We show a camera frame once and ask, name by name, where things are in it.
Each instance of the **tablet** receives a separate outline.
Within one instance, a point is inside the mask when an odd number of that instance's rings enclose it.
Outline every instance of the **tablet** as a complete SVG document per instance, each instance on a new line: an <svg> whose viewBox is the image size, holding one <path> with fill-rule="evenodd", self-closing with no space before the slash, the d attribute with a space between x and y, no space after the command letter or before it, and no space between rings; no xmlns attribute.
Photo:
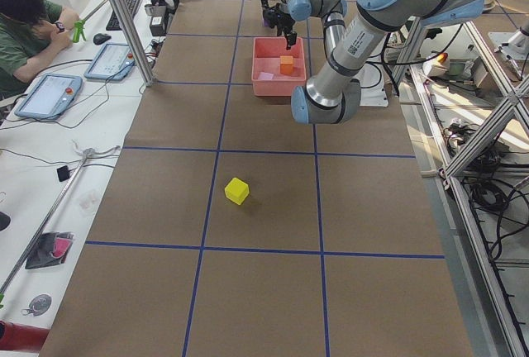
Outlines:
<svg viewBox="0 0 529 357"><path fill-rule="evenodd" d="M15 115L55 120L69 107L82 85L79 76L47 74L31 89Z"/></svg>
<svg viewBox="0 0 529 357"><path fill-rule="evenodd" d="M84 72L89 80L122 80L134 65L131 49L121 43L107 43L101 47L96 57Z"/></svg>

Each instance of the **green shirt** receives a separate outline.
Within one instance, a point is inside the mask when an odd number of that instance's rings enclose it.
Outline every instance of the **green shirt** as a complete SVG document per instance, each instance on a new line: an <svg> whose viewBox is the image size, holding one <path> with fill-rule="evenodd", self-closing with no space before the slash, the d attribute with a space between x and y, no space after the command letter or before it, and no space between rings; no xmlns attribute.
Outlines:
<svg viewBox="0 0 529 357"><path fill-rule="evenodd" d="M62 12L62 6L47 0L44 1L44 5L46 20L56 22ZM12 97L26 90L28 84L15 78L13 73L49 44L49 40L37 39L31 32L30 25L10 20L0 14L0 94L3 98Z"/></svg>

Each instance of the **red box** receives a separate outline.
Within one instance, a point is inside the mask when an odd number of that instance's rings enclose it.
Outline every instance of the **red box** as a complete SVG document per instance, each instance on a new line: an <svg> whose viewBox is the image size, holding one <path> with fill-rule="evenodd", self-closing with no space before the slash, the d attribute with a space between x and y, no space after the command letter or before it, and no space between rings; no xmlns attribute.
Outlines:
<svg viewBox="0 0 529 357"><path fill-rule="evenodd" d="M281 74L281 55L294 58L293 72ZM307 81L303 39L298 38L296 44L287 50L284 37L254 38L254 56L251 67L251 82L257 96L290 96L296 86L303 86Z"/></svg>

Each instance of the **keyboard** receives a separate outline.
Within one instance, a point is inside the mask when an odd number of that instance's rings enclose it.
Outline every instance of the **keyboard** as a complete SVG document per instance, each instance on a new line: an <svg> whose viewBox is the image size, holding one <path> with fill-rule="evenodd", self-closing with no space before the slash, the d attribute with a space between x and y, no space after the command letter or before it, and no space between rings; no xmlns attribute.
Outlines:
<svg viewBox="0 0 529 357"><path fill-rule="evenodd" d="M138 9L140 8L141 0L125 0L126 8L128 8L129 13L132 17L136 15ZM112 12L110 20L108 20L107 31L120 31L121 27L119 26L119 21L115 12Z"/></svg>

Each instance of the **person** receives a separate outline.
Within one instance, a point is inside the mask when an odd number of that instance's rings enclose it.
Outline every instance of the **person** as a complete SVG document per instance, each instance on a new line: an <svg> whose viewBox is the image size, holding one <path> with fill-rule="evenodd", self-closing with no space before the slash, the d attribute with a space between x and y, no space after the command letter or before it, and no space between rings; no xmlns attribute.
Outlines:
<svg viewBox="0 0 529 357"><path fill-rule="evenodd" d="M0 94L23 93L59 52L79 15L47 0L0 0Z"/></svg>

